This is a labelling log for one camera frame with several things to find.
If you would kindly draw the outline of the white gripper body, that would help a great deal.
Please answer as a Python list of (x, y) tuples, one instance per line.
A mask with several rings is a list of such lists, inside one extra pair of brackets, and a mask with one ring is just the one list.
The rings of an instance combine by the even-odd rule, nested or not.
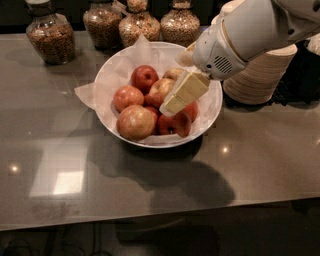
[(194, 65), (212, 80), (226, 80), (245, 69), (248, 61), (236, 41), (246, 28), (240, 20), (219, 20), (208, 27), (196, 41)]

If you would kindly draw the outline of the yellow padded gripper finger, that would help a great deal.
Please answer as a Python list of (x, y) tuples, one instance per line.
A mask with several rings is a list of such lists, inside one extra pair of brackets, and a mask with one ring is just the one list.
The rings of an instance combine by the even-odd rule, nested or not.
[(160, 112), (173, 116), (204, 95), (210, 85), (209, 77), (199, 70), (184, 70), (174, 83), (173, 89), (165, 97)]

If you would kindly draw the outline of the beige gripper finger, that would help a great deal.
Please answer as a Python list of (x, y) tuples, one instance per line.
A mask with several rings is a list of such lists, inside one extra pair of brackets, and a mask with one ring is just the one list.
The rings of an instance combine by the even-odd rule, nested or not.
[(190, 67), (194, 65), (193, 53), (196, 43), (193, 42), (185, 50), (180, 52), (176, 57), (175, 61), (183, 67)]

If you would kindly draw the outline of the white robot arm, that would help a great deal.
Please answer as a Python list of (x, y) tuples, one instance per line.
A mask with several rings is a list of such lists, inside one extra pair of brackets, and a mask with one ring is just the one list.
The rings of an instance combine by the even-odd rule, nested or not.
[(222, 81), (244, 70), (260, 55), (299, 42), (320, 29), (320, 0), (245, 0), (208, 27), (177, 56), (184, 72), (160, 106), (173, 116), (199, 99), (212, 80)]

